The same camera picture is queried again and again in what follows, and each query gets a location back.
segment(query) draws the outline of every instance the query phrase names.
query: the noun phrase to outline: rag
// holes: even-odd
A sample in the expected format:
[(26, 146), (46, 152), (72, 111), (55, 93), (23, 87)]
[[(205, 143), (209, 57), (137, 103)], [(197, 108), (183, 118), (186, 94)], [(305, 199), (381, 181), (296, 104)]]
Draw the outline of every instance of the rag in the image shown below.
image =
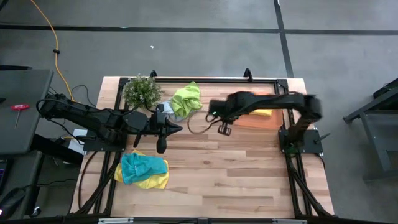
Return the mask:
[[(134, 150), (132, 153), (136, 153), (138, 155), (144, 156), (142, 152), (138, 150)], [(137, 181), (134, 182), (133, 184), (142, 188), (142, 189), (151, 189), (151, 188), (157, 188), (157, 189), (165, 189), (167, 182), (169, 181), (170, 177), (170, 172), (169, 172), (169, 163), (164, 160), (166, 166), (167, 166), (167, 172), (165, 174), (156, 174), (150, 176), (148, 179), (143, 180), (143, 181)], [(113, 177), (116, 181), (120, 183), (124, 183), (123, 181), (123, 175), (122, 175), (122, 168), (121, 168), (121, 163), (118, 164), (116, 168), (116, 172), (114, 173)]]
[(191, 82), (186, 87), (177, 90), (172, 97), (171, 106), (175, 115), (182, 118), (186, 118), (191, 110), (199, 110), (202, 106), (199, 86)]
[[(168, 114), (169, 118), (173, 121), (173, 122), (180, 122), (183, 121), (185, 118), (180, 117), (175, 115), (174, 110), (172, 108), (172, 100), (166, 100), (165, 102), (161, 102), (159, 104), (164, 105), (164, 110), (163, 113)], [(194, 114), (197, 110), (191, 110), (191, 112), (188, 114), (188, 116), (191, 116), (192, 114)]]
[(152, 175), (167, 173), (167, 166), (163, 158), (143, 156), (138, 153), (123, 155), (121, 169), (125, 184), (143, 181)]

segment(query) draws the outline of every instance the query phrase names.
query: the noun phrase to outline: orange object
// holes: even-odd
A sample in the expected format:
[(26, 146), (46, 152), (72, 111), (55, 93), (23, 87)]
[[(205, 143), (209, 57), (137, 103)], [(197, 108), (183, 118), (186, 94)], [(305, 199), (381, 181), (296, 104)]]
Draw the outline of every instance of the orange object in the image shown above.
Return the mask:
[[(256, 95), (266, 95), (268, 93), (255, 92)], [(284, 123), (283, 110), (272, 110), (271, 116), (261, 116), (255, 114), (242, 115), (234, 124), (238, 126), (263, 128), (263, 129), (280, 129)]]

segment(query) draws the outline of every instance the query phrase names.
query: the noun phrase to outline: green cloth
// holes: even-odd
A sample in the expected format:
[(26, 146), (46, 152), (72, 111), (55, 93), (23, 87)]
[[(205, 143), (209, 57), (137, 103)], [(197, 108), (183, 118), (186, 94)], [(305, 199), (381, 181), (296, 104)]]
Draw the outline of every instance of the green cloth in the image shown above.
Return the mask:
[(183, 118), (186, 118), (191, 110), (199, 110), (202, 106), (199, 86), (191, 82), (186, 87), (177, 90), (172, 97), (171, 106), (175, 115)]

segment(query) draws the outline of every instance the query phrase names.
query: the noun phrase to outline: yellow cloth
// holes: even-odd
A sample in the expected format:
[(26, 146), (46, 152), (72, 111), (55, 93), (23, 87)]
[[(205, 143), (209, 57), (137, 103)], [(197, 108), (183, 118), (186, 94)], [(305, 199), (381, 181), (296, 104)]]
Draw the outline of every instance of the yellow cloth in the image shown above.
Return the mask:
[(261, 115), (261, 116), (271, 116), (272, 110), (270, 109), (257, 109), (252, 111), (250, 114)]
[[(134, 150), (132, 153), (137, 153), (138, 155), (142, 155), (142, 156), (145, 155), (144, 153), (142, 153), (138, 150)], [(165, 189), (167, 182), (169, 181), (170, 172), (169, 172), (169, 163), (165, 159), (164, 159), (164, 162), (166, 163), (166, 166), (167, 166), (167, 173), (152, 175), (151, 177), (149, 177), (146, 180), (137, 181), (137, 182), (134, 182), (133, 184), (137, 185), (138, 187), (140, 187), (142, 189), (151, 189), (151, 188)], [(120, 163), (116, 167), (116, 171), (114, 173), (113, 178), (120, 183), (124, 183), (123, 176), (122, 176), (122, 167), (121, 167)]]

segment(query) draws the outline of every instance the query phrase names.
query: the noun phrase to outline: teal towel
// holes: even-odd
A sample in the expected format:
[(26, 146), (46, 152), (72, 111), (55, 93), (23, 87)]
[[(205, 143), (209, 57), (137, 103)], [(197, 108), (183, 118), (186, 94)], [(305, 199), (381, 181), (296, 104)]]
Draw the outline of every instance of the teal towel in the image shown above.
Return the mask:
[(167, 172), (167, 166), (163, 158), (141, 156), (136, 153), (123, 155), (121, 167), (125, 184), (143, 181), (152, 175), (165, 174)]

